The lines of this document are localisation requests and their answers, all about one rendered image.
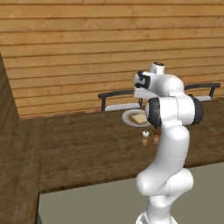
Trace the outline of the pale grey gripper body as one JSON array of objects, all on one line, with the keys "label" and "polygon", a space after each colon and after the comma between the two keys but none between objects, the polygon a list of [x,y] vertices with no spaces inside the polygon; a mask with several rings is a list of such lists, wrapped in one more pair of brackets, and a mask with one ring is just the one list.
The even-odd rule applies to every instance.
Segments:
[{"label": "pale grey gripper body", "polygon": [[133,96],[135,98],[140,98],[140,99],[150,99],[150,98],[158,97],[158,94],[155,94],[155,93],[153,93],[150,90],[145,89],[145,88],[136,87],[134,89]]}]

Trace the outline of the toasted bread slice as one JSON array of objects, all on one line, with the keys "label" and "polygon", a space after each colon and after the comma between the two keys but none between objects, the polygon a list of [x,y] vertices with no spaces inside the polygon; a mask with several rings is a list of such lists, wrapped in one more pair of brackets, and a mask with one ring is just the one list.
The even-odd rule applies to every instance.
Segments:
[{"label": "toasted bread slice", "polygon": [[143,124],[147,122],[146,116],[143,113],[140,114],[134,114],[131,115],[131,118],[137,123],[137,124]]}]

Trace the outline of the white round plate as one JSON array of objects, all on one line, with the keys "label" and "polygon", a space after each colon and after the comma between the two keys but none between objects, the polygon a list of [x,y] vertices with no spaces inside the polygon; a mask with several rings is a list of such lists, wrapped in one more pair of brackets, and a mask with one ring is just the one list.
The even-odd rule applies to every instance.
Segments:
[{"label": "white round plate", "polygon": [[138,128],[141,128],[141,127],[148,127],[150,126],[151,124],[147,121],[143,124],[137,124],[132,118],[131,118],[131,115],[134,115],[134,114],[140,114],[140,113],[144,113],[144,111],[142,109],[129,109],[127,111],[125,111],[123,114],[122,114],[122,120],[130,125],[130,126],[133,126],[133,127],[138,127]]}]

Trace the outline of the black chair with white seat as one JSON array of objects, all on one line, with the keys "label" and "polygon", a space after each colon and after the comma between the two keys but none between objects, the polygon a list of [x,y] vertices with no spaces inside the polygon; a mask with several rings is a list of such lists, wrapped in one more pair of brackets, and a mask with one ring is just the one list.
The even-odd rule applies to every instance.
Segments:
[{"label": "black chair with white seat", "polygon": [[185,90],[195,89],[195,88],[209,88],[210,89],[209,95],[194,96],[194,98],[196,98],[197,100],[204,102],[204,101],[211,101],[214,96],[215,89],[220,87],[221,87],[220,83],[200,83],[200,84],[185,85]]},{"label": "black chair with white seat", "polygon": [[143,99],[139,98],[137,103],[124,103],[117,105],[106,105],[106,100],[109,97],[118,96],[118,95],[132,95],[134,92],[133,89],[112,91],[98,94],[98,98],[101,99],[101,110],[102,111],[113,111],[113,110],[122,110],[122,109],[140,109],[143,104]]}]

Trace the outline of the wooden shaker with white top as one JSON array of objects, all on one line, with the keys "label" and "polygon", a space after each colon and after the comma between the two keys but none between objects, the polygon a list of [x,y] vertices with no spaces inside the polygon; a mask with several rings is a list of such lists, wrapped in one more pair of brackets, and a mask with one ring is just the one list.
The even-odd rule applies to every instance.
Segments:
[{"label": "wooden shaker with white top", "polygon": [[142,139],[142,145],[143,146],[147,146],[148,139],[149,139],[149,131],[145,130],[145,131],[143,131],[143,139]]}]

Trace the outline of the wooden shaker with dark top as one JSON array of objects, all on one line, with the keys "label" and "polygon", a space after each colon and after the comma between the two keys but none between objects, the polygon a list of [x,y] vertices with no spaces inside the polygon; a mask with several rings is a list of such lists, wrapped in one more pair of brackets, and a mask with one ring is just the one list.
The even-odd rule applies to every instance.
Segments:
[{"label": "wooden shaker with dark top", "polygon": [[160,135],[161,135],[161,129],[160,128],[155,128],[154,129],[154,137],[153,137],[153,143],[154,144],[158,144]]}]

